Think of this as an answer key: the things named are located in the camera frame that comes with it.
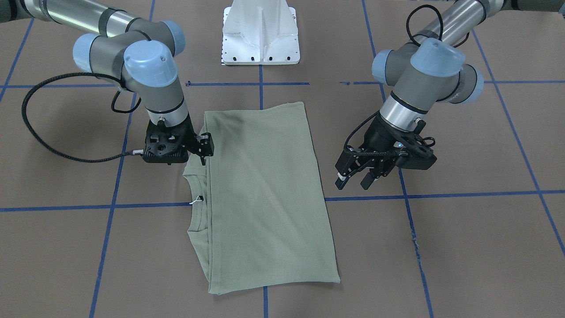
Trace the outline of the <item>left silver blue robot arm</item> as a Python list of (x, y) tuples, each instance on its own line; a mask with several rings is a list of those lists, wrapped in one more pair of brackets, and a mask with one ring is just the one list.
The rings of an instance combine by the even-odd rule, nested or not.
[(458, 47), (475, 26), (505, 10), (564, 13), (562, 0), (458, 0), (445, 12), (430, 5), (436, 19), (413, 34), (406, 22), (408, 42), (397, 50), (382, 50), (373, 60), (373, 77), (392, 87), (380, 110), (369, 116), (363, 143), (344, 143), (335, 165), (335, 185), (343, 189), (351, 176), (368, 170), (363, 189), (394, 167), (427, 170), (437, 160), (435, 140), (421, 136), (424, 117), (437, 102), (466, 103), (483, 90), (479, 70), (465, 63)]

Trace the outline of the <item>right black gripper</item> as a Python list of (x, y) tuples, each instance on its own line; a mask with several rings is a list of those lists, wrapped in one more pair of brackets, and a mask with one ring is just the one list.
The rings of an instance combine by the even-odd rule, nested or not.
[(187, 116), (185, 121), (186, 134), (183, 140), (183, 145), (187, 148), (188, 152), (200, 157), (202, 166), (206, 165), (206, 158), (214, 155), (214, 142), (212, 135), (209, 132), (203, 134), (196, 134), (192, 126), (190, 116)]

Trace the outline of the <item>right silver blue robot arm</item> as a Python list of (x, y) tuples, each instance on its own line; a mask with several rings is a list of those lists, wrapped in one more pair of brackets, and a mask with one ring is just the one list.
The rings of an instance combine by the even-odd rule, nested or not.
[(1, 22), (35, 18), (53, 21), (83, 32), (73, 45), (73, 60), (79, 72), (55, 76), (31, 88), (22, 102), (24, 124), (47, 150), (57, 151), (39, 137), (27, 117), (31, 97), (43, 86), (65, 78), (92, 76), (117, 87), (117, 94), (136, 93), (149, 115), (145, 146), (100, 159), (107, 162), (139, 155), (146, 163), (185, 163), (190, 154), (214, 154), (209, 133), (194, 132), (178, 78), (175, 57), (185, 49), (185, 35), (173, 21), (152, 22), (95, 0), (3, 0)]

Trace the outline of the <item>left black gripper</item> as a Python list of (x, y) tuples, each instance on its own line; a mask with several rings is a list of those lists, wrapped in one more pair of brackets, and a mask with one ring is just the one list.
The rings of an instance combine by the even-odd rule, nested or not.
[[(371, 125), (365, 132), (364, 141), (359, 148), (351, 148), (348, 143), (351, 137), (355, 135), (365, 125), (372, 120)], [(338, 177), (335, 181), (335, 186), (339, 190), (343, 190), (345, 185), (347, 185), (349, 179), (352, 175), (357, 173), (359, 170), (364, 169), (363, 165), (354, 165), (356, 159), (361, 159), (362, 157), (368, 157), (366, 163), (370, 159), (376, 157), (392, 156), (395, 154), (393, 150), (393, 145), (395, 142), (399, 141), (403, 131), (397, 129), (390, 125), (381, 116), (381, 113), (374, 113), (363, 121), (357, 128), (351, 132), (344, 145), (343, 151), (335, 165), (338, 173)], [(367, 171), (365, 177), (362, 179), (360, 185), (362, 189), (368, 190), (375, 180), (380, 178), (379, 173), (374, 170)]]

